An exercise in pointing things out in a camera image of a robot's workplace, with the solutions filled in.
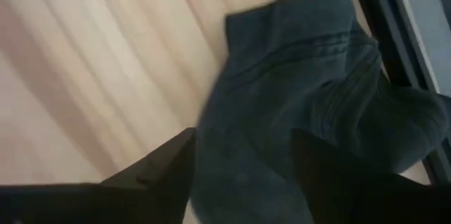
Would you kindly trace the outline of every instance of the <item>wood grain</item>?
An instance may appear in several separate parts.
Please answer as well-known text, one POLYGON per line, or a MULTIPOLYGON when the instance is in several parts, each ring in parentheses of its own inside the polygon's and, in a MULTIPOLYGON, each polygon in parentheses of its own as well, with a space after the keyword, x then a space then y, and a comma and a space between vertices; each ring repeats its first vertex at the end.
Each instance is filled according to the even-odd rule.
POLYGON ((195 125, 224 16, 270 1, 0 0, 0 184, 100 181, 195 125))

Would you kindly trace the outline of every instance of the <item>light wooden surface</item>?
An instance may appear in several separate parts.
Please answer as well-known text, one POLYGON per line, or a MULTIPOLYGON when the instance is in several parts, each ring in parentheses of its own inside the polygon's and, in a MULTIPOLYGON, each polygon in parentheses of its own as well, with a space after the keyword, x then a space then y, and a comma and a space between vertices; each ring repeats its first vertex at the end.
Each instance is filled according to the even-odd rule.
POLYGON ((269 1, 0 0, 0 184, 100 181, 195 125, 224 15, 269 1))

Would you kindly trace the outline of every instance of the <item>wooden floor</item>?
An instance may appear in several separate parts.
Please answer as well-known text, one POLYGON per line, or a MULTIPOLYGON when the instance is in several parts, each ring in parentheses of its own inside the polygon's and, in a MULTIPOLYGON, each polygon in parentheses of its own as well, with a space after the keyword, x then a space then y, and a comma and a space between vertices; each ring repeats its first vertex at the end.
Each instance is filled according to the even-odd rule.
POLYGON ((0 0, 0 184, 100 181, 195 125, 224 15, 269 1, 0 0))

